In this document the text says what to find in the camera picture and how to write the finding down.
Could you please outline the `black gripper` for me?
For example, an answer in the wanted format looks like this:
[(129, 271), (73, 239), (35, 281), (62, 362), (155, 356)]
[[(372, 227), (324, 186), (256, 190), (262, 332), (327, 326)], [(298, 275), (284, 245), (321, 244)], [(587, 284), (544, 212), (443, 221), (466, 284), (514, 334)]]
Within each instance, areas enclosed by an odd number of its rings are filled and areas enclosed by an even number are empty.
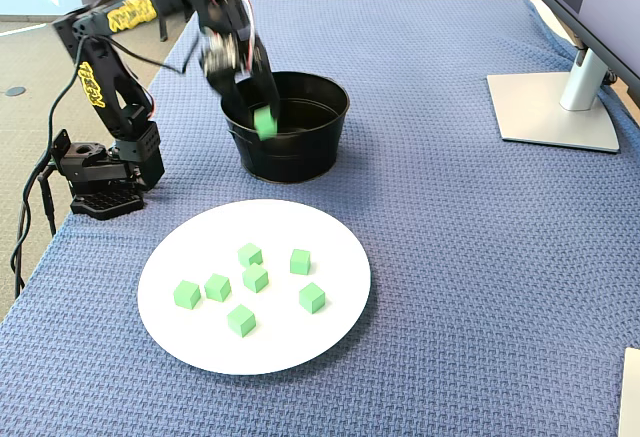
[[(253, 50), (251, 77), (268, 104), (273, 118), (280, 117), (280, 95), (271, 70), (268, 54), (257, 38), (253, 8), (249, 0), (195, 0), (193, 4), (203, 33), (231, 35), (243, 50)], [(225, 115), (237, 122), (247, 123), (249, 108), (243, 100), (234, 73), (207, 75), (209, 85), (221, 97)]]

